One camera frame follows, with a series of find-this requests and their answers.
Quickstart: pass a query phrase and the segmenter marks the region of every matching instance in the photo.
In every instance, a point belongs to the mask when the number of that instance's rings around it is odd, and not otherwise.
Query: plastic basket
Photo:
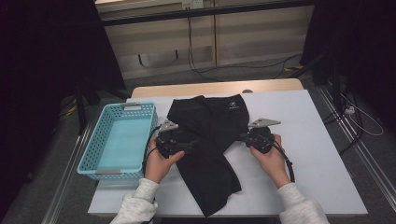
[[[157,125],[154,103],[106,105],[78,165],[92,179],[138,179],[149,134]]]

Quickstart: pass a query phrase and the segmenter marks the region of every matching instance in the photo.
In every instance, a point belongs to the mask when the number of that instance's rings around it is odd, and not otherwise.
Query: black garment
[[[241,190],[239,180],[223,153],[248,132],[248,109],[241,95],[224,98],[197,96],[175,100],[168,119],[190,133],[188,142],[199,139],[191,154],[177,167],[206,217],[219,211],[228,196]]]

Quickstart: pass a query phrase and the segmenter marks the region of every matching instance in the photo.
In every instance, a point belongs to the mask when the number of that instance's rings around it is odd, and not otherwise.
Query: white sleeve
[[[282,224],[329,223],[320,204],[307,200],[294,183],[283,186],[277,192],[286,208],[279,215]]]
[[[158,204],[154,196],[160,185],[142,178],[136,193],[127,193],[123,197],[121,208],[110,224],[135,224],[150,221],[157,211]]]

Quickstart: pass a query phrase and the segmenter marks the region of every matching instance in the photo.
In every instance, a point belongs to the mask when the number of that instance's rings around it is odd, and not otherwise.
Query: gray floor
[[[277,63],[281,60],[272,60],[264,62],[243,63],[244,66],[263,66],[267,64]],[[298,64],[298,58],[293,58],[286,62],[286,67]],[[222,81],[233,80],[251,80],[251,79],[268,79],[279,75],[282,71],[282,64],[269,68],[222,68],[203,75]],[[283,72],[280,77],[287,77],[290,73]],[[320,90],[325,90],[324,86],[315,86],[311,81],[311,76],[304,75],[300,78],[304,87],[309,90],[311,97],[317,107],[319,114],[324,118],[331,113],[326,105]],[[197,83],[211,82],[213,80],[202,78],[192,71],[184,71],[170,73],[160,76],[138,77],[126,80],[128,90],[131,92],[138,86],[150,85],[166,85],[181,83]],[[113,98],[105,92],[99,92],[102,97],[102,105],[111,102],[121,102],[121,100]],[[370,106],[359,98],[360,108],[375,118],[375,112]],[[87,105],[88,118],[94,118],[100,106]],[[368,118],[363,117],[365,128],[371,132],[378,132],[376,125]],[[348,145],[348,139],[338,122],[326,125],[334,144],[338,150]],[[2,223],[41,223],[49,209],[50,202],[62,179],[62,174],[69,161],[75,144],[78,140],[78,117],[74,113],[71,116],[61,116],[58,122],[56,132],[43,155],[39,165],[33,171],[33,181],[26,183],[14,201],[14,204],[8,210],[7,216]],[[381,136],[371,136],[364,134],[360,144],[369,149],[382,171],[388,176],[389,180],[396,180],[396,138],[395,133],[385,129]],[[346,168],[353,174],[353,182],[361,195],[364,204],[369,212],[368,215],[362,217],[329,217],[331,223],[394,223],[396,213],[394,208],[389,204],[388,199],[384,196],[383,191],[377,185],[369,170],[362,162],[357,147],[350,149],[342,157]],[[67,189],[63,206],[61,207],[59,216],[55,216],[52,223],[109,223],[111,218],[94,217],[87,214],[92,195],[95,190],[95,181],[90,180],[86,176],[77,175],[75,172],[71,176],[71,184]],[[172,223],[172,220],[166,220],[166,223]],[[253,220],[226,220],[221,223],[247,223]],[[195,223],[205,223],[204,221],[196,221]]]

